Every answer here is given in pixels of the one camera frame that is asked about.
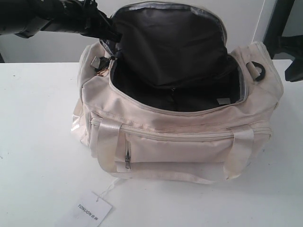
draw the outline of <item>table surface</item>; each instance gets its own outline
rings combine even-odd
[[[265,152],[238,179],[214,185],[123,180],[102,227],[301,227],[303,82],[284,80]],[[71,134],[77,63],[0,64],[0,226],[53,227],[86,191],[114,180]]]

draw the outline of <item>open bag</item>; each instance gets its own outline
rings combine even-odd
[[[112,19],[121,42],[81,56],[72,133],[115,177],[212,183],[201,170],[211,163],[238,177],[283,94],[266,47],[228,54],[222,21],[183,4],[133,4]]]

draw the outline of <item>hang tag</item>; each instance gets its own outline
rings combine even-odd
[[[112,206],[93,192],[82,195],[73,208],[65,214],[55,227],[97,227],[110,212]]]
[[[217,101],[219,105],[229,105],[231,103],[230,98],[218,98]]]

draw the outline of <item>carrying handle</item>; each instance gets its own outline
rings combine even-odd
[[[122,124],[119,122],[103,119],[98,129],[96,144],[91,146],[93,152],[97,154],[101,168],[112,176],[124,179],[146,178],[202,184],[214,183],[214,181],[206,180],[197,175],[175,171],[130,170],[130,172],[118,172],[117,165],[115,163],[115,155],[121,125]],[[252,153],[252,145],[254,141],[254,132],[248,125],[231,128],[231,130],[234,134],[234,141],[223,168],[225,178],[227,180],[240,176]]]

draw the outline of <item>tag string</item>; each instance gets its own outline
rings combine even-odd
[[[98,195],[96,202],[99,202],[99,198],[103,199],[111,190],[113,190],[116,183],[118,183],[120,180],[121,180],[121,178],[116,178],[115,180],[113,180],[112,183],[109,185],[109,187],[104,192],[102,192],[100,195]]]

